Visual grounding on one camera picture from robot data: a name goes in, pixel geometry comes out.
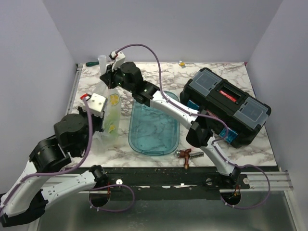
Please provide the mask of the clear plastic bag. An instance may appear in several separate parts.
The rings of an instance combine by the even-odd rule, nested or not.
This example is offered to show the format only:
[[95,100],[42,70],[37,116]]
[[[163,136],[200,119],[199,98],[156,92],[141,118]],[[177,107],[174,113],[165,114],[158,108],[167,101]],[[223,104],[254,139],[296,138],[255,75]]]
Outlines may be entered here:
[[96,155],[100,155],[108,148],[113,147],[117,142],[121,116],[121,99],[116,89],[109,89],[102,81],[97,84],[94,93],[107,98],[102,131],[94,133],[92,143],[92,151]]

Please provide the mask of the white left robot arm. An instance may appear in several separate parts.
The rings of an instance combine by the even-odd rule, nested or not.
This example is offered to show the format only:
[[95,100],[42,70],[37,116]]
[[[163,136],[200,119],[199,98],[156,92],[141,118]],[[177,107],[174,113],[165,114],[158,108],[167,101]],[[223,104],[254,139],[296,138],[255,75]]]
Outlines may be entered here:
[[102,166],[93,165],[72,180],[45,188],[51,177],[71,163],[73,157],[84,157],[89,138],[86,109],[67,114],[54,125],[55,134],[41,140],[29,156],[26,167],[12,188],[0,196],[2,227],[28,224],[39,217],[57,200],[82,190],[102,190],[108,177]]

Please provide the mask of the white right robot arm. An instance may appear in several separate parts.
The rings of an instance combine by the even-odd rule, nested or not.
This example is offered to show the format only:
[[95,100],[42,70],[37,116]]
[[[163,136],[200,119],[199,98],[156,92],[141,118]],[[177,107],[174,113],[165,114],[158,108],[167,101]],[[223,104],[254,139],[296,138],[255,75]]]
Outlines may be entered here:
[[222,185],[231,189],[239,183],[240,168],[223,154],[207,124],[210,119],[219,121],[217,118],[166,96],[161,87],[143,79],[141,70],[133,62],[123,63],[116,70],[112,70],[112,67],[111,64],[108,65],[106,72],[100,76],[100,80],[109,89],[121,87],[130,92],[138,103],[163,111],[179,121],[188,130],[186,141],[191,146],[200,148],[214,163],[221,175]]

